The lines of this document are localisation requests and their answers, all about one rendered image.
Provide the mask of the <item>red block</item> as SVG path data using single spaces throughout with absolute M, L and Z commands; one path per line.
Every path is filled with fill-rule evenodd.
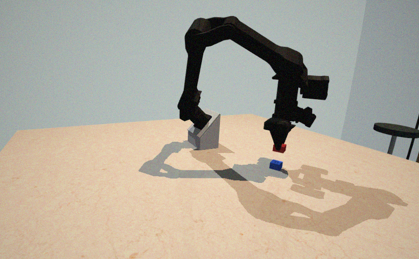
M 282 144 L 280 151 L 277 151 L 275 145 L 273 145 L 273 151 L 278 153 L 284 153 L 286 150 L 286 144 Z

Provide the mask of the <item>blue block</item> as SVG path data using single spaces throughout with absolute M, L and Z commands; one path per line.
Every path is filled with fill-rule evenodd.
M 274 159 L 270 162 L 270 167 L 269 168 L 280 171 L 280 169 L 282 167 L 282 164 L 283 164 L 282 161 Z

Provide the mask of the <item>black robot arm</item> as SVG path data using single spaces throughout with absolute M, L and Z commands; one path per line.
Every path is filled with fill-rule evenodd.
M 308 75 L 300 52 L 275 44 L 265 38 L 235 16 L 198 18 L 185 34 L 188 54 L 184 91 L 177 108 L 180 119 L 191 120 L 194 127 L 203 129 L 211 115 L 198 106 L 202 91 L 197 89 L 203 53 L 206 47 L 224 40 L 232 40 L 243 48 L 266 61 L 276 73 L 272 79 L 278 80 L 279 97 L 297 98 L 298 88 L 302 98 L 325 100 L 328 95 L 329 76 Z M 311 127 L 316 118 L 312 109 L 293 106 L 289 121 L 297 120 Z

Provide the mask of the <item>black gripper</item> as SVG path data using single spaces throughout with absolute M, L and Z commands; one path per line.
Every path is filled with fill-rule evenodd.
M 297 102 L 297 98 L 276 96 L 274 114 L 264 122 L 263 129 L 270 131 L 277 151 L 280 151 L 282 144 L 285 144 L 288 133 L 296 126 L 291 124 L 289 118 L 293 106 Z

